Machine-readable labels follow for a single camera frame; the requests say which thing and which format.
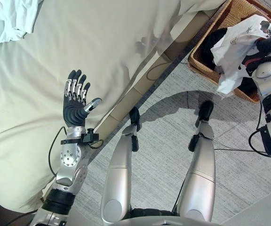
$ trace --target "white cloth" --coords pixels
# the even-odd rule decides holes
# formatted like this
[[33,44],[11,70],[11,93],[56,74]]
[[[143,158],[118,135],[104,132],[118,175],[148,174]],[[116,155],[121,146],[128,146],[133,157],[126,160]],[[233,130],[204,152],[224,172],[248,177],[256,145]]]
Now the white cloth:
[[32,33],[42,0],[0,0],[0,43],[16,41]]
[[269,37],[266,31],[261,30],[262,21],[268,22],[263,16],[253,15],[233,27],[228,27],[226,34],[211,48],[214,63],[224,71],[217,91],[228,94],[241,84],[243,77],[248,77],[245,68],[238,68],[245,56],[250,55],[249,51],[255,46],[255,41]]

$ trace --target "bed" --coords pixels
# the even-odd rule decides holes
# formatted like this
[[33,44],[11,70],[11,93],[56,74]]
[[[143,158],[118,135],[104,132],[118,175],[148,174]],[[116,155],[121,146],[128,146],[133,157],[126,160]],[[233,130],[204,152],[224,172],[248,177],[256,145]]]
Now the bed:
[[[0,205],[17,212],[41,205],[72,69],[91,83],[87,100],[103,100],[86,128],[106,138],[176,56],[178,39],[195,34],[223,2],[43,1],[33,33],[0,44]],[[52,150],[55,170],[63,138]]]

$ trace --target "silver metal joint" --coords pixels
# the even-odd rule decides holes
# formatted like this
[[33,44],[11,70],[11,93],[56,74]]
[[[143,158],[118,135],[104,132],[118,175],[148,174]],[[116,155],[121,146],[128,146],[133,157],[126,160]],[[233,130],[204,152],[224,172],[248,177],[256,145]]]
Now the silver metal joint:
[[65,86],[64,86],[64,95],[67,97],[69,95],[69,93],[71,92],[71,84],[72,84],[72,80],[71,79],[67,79],[65,81]]

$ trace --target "mattress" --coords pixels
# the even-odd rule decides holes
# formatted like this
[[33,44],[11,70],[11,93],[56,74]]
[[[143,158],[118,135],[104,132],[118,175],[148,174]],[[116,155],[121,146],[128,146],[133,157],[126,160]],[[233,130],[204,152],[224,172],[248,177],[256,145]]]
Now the mattress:
[[[65,125],[64,82],[71,70],[87,75],[88,101],[103,100],[86,120],[95,128],[143,73],[147,56],[172,43],[170,31],[184,14],[222,2],[45,0],[32,34],[0,44],[0,205],[18,212],[41,205],[42,189],[53,179],[48,150]],[[54,170],[63,138],[52,150]]]

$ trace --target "wire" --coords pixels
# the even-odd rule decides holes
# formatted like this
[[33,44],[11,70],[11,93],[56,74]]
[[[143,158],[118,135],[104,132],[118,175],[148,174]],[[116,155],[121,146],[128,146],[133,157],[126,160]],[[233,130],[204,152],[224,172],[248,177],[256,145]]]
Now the wire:
[[253,149],[254,152],[257,152],[257,153],[260,154],[260,155],[263,155],[263,156],[265,156],[265,157],[271,157],[271,156],[269,156],[269,155],[267,155],[267,154],[264,154],[264,153],[262,153],[262,152],[256,150],[256,149],[252,146],[252,143],[251,143],[251,142],[252,142],[252,137],[253,137],[256,133],[258,133],[258,132],[260,132],[260,130],[256,130],[255,132],[253,132],[253,133],[249,136],[249,138],[248,138],[248,144],[249,144],[250,148]]
[[[216,149],[214,149],[214,151],[215,151],[215,150],[238,151],[238,152],[255,152],[254,150],[237,149],[237,148],[216,148]],[[175,201],[175,203],[174,203],[173,209],[172,209],[172,211],[171,211],[172,214],[173,214],[174,208],[175,208],[175,206],[176,206],[176,204],[177,204],[178,198],[179,198],[179,196],[180,196],[180,194],[181,194],[181,192],[182,192],[183,184],[182,184],[182,186],[181,186],[181,189],[179,190],[178,196],[177,196],[177,198],[176,198],[176,201]]]
[[18,219],[23,218],[25,216],[28,216],[30,214],[36,213],[36,212],[37,212],[37,210],[33,210],[31,212],[24,213],[24,214],[22,214],[22,215],[20,215],[20,216],[18,216],[16,218],[14,218],[13,220],[9,221],[7,224],[5,224],[5,226],[10,226],[13,222],[17,221]]
[[229,149],[229,148],[216,148],[214,150],[223,150],[223,151],[238,151],[238,152],[255,152],[254,150],[246,150],[246,149]]
[[60,131],[62,130],[62,129],[64,129],[64,133],[66,134],[66,129],[65,129],[65,127],[64,126],[62,126],[60,129],[59,129],[59,131],[57,132],[57,134],[56,134],[56,136],[55,136],[55,138],[54,138],[54,140],[53,140],[53,142],[52,142],[52,144],[51,144],[51,147],[50,147],[50,150],[49,150],[49,155],[48,155],[48,162],[49,162],[49,168],[50,168],[50,171],[51,171],[51,173],[56,177],[56,173],[53,171],[53,169],[52,169],[52,166],[51,166],[51,151],[52,151],[52,148],[53,148],[53,145],[54,145],[54,143],[55,143],[55,141],[56,141],[56,139],[57,139],[57,137],[58,137],[58,135],[59,135],[59,133],[60,133]]
[[260,126],[261,114],[262,114],[262,103],[261,103],[261,100],[260,100],[260,113],[259,113],[259,120],[258,120],[258,124],[257,124],[256,130],[258,130],[259,126]]
[[174,208],[175,208],[175,206],[176,206],[176,204],[177,204],[178,198],[179,198],[179,196],[181,195],[182,188],[183,188],[183,184],[182,184],[182,186],[181,186],[181,189],[179,190],[179,193],[178,193],[178,196],[177,196],[176,201],[175,201],[175,203],[174,203],[174,206],[173,206],[173,208],[172,208],[171,214],[173,214],[173,211],[174,211]]

